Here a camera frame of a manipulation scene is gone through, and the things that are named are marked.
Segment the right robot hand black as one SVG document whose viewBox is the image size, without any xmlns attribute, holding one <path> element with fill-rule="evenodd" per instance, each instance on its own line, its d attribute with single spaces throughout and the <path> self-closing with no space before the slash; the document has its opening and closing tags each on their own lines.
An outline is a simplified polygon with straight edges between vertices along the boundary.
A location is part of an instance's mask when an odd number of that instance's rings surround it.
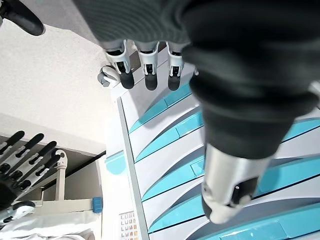
<svg viewBox="0 0 320 240">
<path fill-rule="evenodd" d="M 6 155 L 25 135 L 17 131 L 0 144 L 0 227 L 30 214 L 36 204 L 33 201 L 17 201 L 26 194 L 45 174 L 59 164 L 65 154 L 58 153 L 56 141 L 51 141 L 30 157 L 30 153 L 43 138 L 43 133 L 36 134 L 28 142 Z"/>
</svg>

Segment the left robot hand black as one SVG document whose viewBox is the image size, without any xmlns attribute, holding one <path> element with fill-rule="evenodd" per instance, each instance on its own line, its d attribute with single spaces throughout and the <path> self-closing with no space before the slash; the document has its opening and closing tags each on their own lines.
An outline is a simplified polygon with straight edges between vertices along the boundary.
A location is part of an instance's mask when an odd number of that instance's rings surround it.
<svg viewBox="0 0 320 240">
<path fill-rule="evenodd" d="M 319 97 L 317 0 L 76 0 L 100 46 L 167 41 L 198 71 L 189 84 L 202 108 L 202 206 L 214 224 L 250 202 L 297 117 Z"/>
</svg>

